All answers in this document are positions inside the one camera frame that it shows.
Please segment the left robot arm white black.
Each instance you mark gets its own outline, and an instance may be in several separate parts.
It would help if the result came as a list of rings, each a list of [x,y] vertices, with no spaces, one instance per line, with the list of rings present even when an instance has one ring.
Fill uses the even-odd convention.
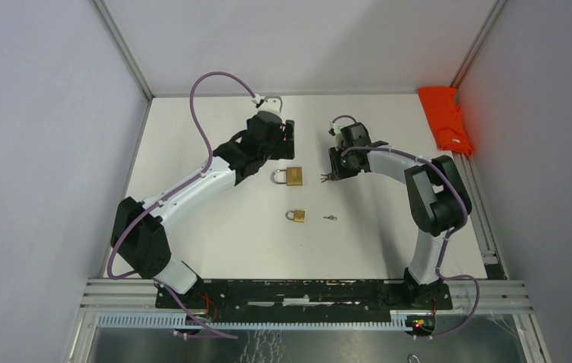
[[[199,277],[173,257],[169,233],[175,223],[202,203],[258,173],[270,160],[295,157],[295,123],[259,111],[247,127],[215,148],[204,165],[166,191],[137,201],[123,199],[117,206],[108,263],[120,256],[134,275],[153,279],[174,290],[185,308],[203,298]]]

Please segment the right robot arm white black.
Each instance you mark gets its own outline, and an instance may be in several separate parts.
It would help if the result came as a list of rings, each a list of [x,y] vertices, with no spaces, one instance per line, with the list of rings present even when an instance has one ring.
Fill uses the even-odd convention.
[[[446,248],[451,236],[465,227],[472,209],[453,158],[442,155],[429,160],[384,141],[373,142],[367,128],[357,121],[347,126],[333,121],[328,132],[335,146],[328,151],[331,172],[323,176],[325,181],[372,172],[405,185],[418,237],[398,294],[407,306],[424,307],[439,295]]]

